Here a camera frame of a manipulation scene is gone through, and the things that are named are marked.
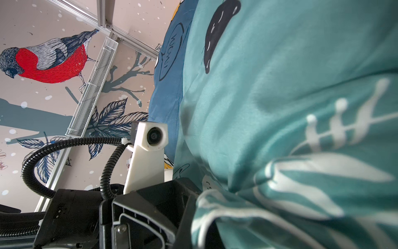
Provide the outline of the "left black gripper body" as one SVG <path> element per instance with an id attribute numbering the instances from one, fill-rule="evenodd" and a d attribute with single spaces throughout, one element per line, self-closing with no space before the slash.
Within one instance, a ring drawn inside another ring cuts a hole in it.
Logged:
<path id="1" fill-rule="evenodd" d="M 104 200 L 101 249 L 191 249 L 191 225 L 201 190 L 188 178 Z"/>

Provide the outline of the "blue cartoon pillow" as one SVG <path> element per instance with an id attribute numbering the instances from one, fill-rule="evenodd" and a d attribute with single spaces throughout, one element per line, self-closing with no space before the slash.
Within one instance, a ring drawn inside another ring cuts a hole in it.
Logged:
<path id="1" fill-rule="evenodd" d="M 180 1 L 165 34 L 154 68 L 154 91 L 148 121 L 168 126 L 164 168 L 172 169 L 179 132 L 179 108 L 183 99 L 183 67 L 187 41 L 198 1 Z"/>

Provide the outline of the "teal cat pillow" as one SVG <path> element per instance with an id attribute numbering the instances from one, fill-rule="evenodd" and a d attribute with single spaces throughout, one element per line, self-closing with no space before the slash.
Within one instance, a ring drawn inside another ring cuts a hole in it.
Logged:
<path id="1" fill-rule="evenodd" d="M 199 1 L 175 177 L 195 249 L 397 248 L 397 1 Z"/>

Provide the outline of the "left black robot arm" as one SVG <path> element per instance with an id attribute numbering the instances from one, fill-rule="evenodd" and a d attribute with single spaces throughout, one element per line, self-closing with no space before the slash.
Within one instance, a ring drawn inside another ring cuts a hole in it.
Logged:
<path id="1" fill-rule="evenodd" d="M 34 175 L 52 153 L 91 144 L 116 145 L 94 190 L 50 190 Z M 122 194 L 111 184 L 116 162 L 127 144 L 117 138 L 77 138 L 46 145 L 28 156 L 22 179 L 35 193 L 51 199 L 45 212 L 21 213 L 1 206 L 3 249 L 190 249 L 190 226 L 199 189 L 187 178 Z"/>

